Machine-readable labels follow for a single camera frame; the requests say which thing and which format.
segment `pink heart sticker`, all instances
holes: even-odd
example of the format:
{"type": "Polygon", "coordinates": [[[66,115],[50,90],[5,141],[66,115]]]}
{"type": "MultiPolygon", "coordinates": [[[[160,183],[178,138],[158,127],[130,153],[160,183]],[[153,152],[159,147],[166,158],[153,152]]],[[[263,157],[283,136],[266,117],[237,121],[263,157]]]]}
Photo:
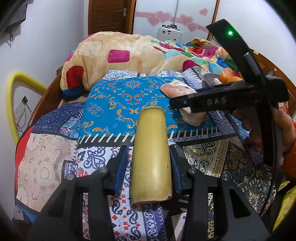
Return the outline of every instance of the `pink heart sticker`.
{"type": "Polygon", "coordinates": [[[189,29],[190,32],[193,32],[193,31],[197,30],[198,25],[195,23],[188,23],[187,28],[189,29]]]}
{"type": "Polygon", "coordinates": [[[155,26],[160,23],[160,18],[158,17],[149,16],[147,20],[148,20],[148,23],[150,23],[152,26],[155,26]]]}
{"type": "Polygon", "coordinates": [[[187,17],[185,14],[182,13],[180,14],[180,20],[181,20],[181,23],[186,26],[188,23],[191,23],[193,21],[193,17],[191,16],[187,17]]]}
{"type": "Polygon", "coordinates": [[[206,16],[207,15],[207,9],[204,8],[204,9],[200,10],[200,15],[206,16]]]}
{"type": "Polygon", "coordinates": [[[164,23],[171,19],[172,14],[170,12],[157,11],[156,16],[160,19],[162,23],[164,23]]]}

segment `bamboo segment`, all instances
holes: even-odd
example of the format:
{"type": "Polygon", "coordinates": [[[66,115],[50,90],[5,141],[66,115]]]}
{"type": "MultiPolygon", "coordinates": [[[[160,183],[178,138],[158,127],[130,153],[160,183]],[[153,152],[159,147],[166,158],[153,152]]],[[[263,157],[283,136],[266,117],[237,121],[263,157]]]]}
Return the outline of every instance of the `bamboo segment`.
{"type": "Polygon", "coordinates": [[[132,203],[151,203],[172,197],[170,152],[165,113],[151,106],[140,112],[132,157],[132,203]]]}

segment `orange sleeve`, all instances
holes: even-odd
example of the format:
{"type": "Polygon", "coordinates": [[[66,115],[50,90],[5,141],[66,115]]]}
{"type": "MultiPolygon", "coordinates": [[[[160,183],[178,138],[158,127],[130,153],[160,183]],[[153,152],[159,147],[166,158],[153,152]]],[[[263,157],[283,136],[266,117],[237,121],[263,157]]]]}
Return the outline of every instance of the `orange sleeve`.
{"type": "Polygon", "coordinates": [[[296,178],[296,141],[292,146],[291,151],[284,156],[284,163],[282,169],[292,178],[296,178]]]}

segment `wardrobe door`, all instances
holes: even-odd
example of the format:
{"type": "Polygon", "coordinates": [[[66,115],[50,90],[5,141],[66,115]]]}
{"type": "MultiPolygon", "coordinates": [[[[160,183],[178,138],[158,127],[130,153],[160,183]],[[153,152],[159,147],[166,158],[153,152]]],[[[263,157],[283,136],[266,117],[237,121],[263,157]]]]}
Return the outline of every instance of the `wardrobe door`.
{"type": "Polygon", "coordinates": [[[207,39],[217,0],[179,0],[175,24],[183,32],[181,44],[194,38],[207,39]]]}
{"type": "Polygon", "coordinates": [[[173,24],[177,0],[137,0],[133,34],[157,37],[161,25],[173,24]]]}

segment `wall socket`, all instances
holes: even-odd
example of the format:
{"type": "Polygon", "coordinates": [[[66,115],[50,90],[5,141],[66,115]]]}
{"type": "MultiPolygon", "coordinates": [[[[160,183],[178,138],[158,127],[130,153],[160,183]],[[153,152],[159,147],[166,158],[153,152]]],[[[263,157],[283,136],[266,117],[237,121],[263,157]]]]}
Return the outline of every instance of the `wall socket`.
{"type": "Polygon", "coordinates": [[[19,118],[26,111],[26,104],[28,103],[28,99],[26,96],[22,99],[18,107],[14,112],[15,119],[19,118]]]}

